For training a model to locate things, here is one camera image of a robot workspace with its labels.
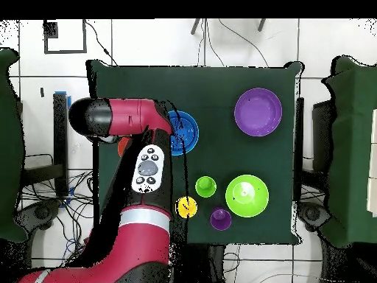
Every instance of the yellow cup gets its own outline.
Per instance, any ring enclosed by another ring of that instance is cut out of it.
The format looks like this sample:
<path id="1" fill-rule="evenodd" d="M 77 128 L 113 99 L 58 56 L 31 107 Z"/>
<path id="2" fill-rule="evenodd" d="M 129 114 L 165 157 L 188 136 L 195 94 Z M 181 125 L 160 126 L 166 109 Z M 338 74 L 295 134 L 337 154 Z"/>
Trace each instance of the yellow cup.
<path id="1" fill-rule="evenodd" d="M 175 212 L 182 218 L 192 217 L 197 213 L 197 202 L 192 197 L 184 196 L 175 202 Z"/>

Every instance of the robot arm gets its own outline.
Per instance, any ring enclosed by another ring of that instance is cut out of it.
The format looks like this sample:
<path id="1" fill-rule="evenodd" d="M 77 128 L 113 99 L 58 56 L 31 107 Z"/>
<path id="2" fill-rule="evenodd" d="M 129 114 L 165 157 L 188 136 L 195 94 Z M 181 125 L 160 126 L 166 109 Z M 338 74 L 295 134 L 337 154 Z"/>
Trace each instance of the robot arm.
<path id="1" fill-rule="evenodd" d="M 84 136 L 129 136 L 146 129 L 150 136 L 126 147 L 121 163 L 127 163 L 127 170 L 119 166 L 115 174 L 117 179 L 124 175 L 127 184 L 111 252 L 93 267 L 39 270 L 18 283 L 167 283 L 172 213 L 169 118 L 150 99 L 81 99 L 71 106 L 69 120 Z M 132 152 L 137 157 L 130 168 L 127 155 Z M 112 209 L 114 197 L 119 199 L 117 190 L 106 209 Z"/>

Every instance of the green bowl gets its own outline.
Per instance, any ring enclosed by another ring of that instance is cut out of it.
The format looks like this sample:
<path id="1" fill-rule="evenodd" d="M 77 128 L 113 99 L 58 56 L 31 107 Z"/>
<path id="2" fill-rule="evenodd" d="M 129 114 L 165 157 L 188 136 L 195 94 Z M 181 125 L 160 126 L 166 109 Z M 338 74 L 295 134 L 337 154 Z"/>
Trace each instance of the green bowl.
<path id="1" fill-rule="evenodd" d="M 254 217 L 265 210 L 268 204 L 266 184 L 253 175 L 240 175 L 227 187 L 225 200 L 229 209 L 240 217 Z"/>
<path id="2" fill-rule="evenodd" d="M 209 198 L 210 196 L 214 195 L 216 191 L 216 182 L 211 177 L 202 176 L 197 180 L 195 190 L 201 197 Z"/>

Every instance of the dark green fabric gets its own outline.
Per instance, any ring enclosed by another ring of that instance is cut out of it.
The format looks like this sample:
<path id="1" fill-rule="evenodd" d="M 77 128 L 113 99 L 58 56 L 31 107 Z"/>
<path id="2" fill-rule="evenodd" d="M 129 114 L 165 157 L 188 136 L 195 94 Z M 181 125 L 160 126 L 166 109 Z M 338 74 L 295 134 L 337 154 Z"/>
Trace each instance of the dark green fabric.
<path id="1" fill-rule="evenodd" d="M 188 222 L 189 243 L 298 243 L 291 233 L 291 211 L 295 75 L 301 70 L 300 63 L 291 63 L 286 69 L 108 67 L 98 61 L 91 65 L 98 97 L 169 100 L 196 119 L 199 141 L 187 154 L 187 163 L 189 194 L 197 201 L 198 211 Z M 273 91 L 283 107 L 278 128 L 261 138 L 241 132 L 233 115 L 238 98 L 256 87 Z M 100 203 L 118 162 L 116 144 L 101 144 Z M 183 156 L 174 156 L 172 165 L 173 200 L 177 200 L 185 195 Z M 213 208 L 227 208 L 225 190 L 243 174 L 256 175 L 266 183 L 268 207 L 252 218 L 231 213 L 231 227 L 214 230 L 210 224 Z M 210 198 L 195 192 L 195 181 L 202 175 L 216 181 L 216 193 Z"/>
<path id="2" fill-rule="evenodd" d="M 328 173 L 328 207 L 334 218 L 322 227 L 322 233 L 338 248 L 352 242 L 377 242 L 377 218 L 367 211 L 377 68 L 340 57 L 334 60 L 334 76 L 325 82 L 337 118 L 332 126 L 334 151 Z"/>
<path id="3" fill-rule="evenodd" d="M 23 242 L 27 233 L 13 221 L 18 207 L 24 140 L 17 112 L 15 92 L 9 80 L 9 66 L 18 60 L 13 49 L 0 49 L 0 238 Z"/>

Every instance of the white stripe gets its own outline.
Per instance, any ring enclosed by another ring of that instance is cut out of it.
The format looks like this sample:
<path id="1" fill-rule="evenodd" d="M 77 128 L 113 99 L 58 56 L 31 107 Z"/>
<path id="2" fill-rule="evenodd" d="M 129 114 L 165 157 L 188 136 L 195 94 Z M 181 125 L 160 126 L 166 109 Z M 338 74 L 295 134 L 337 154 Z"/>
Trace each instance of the white stripe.
<path id="1" fill-rule="evenodd" d="M 35 280 L 34 283 L 42 283 L 43 280 L 49 275 L 50 271 L 51 269 L 45 269 L 44 271 L 42 271 L 42 273 L 39 275 L 39 277 Z"/>
<path id="2" fill-rule="evenodd" d="M 119 227 L 129 223 L 149 223 L 169 233 L 169 221 L 169 217 L 154 209 L 128 209 L 121 213 Z"/>

